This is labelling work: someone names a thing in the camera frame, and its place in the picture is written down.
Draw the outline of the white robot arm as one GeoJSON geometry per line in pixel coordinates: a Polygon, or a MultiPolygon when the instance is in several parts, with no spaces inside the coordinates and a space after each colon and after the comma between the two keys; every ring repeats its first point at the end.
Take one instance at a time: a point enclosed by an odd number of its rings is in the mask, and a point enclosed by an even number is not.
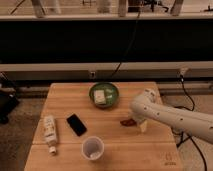
{"type": "Polygon", "coordinates": [[[213,115],[168,107],[156,102],[153,89],[145,89],[130,104],[133,119],[141,123],[153,119],[213,144],[213,115]]]}

